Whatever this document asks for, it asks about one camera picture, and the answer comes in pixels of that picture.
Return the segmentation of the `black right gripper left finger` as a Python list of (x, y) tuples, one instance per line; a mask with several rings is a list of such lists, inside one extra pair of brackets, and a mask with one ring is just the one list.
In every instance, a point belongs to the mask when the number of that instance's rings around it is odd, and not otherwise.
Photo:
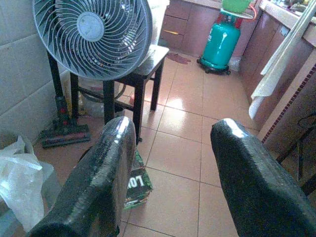
[(136, 151), (133, 121), (125, 116), (104, 125), (82, 157), (54, 206), (29, 237), (116, 237)]

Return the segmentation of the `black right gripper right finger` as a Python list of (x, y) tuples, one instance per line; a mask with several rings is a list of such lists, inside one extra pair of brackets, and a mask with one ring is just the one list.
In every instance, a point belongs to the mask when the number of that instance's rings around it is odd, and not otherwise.
[(315, 236), (315, 208), (256, 136), (225, 118), (213, 124), (210, 140), (240, 237)]

